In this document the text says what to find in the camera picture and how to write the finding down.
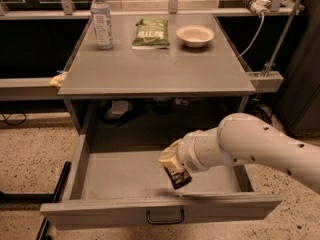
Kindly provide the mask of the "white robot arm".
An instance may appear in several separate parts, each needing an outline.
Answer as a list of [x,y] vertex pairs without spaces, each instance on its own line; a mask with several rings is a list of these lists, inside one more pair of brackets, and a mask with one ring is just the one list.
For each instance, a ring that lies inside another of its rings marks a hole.
[[158,155],[174,188],[215,166],[256,163],[289,175],[320,193],[320,147],[295,140],[246,113],[226,116],[216,128],[197,130]]

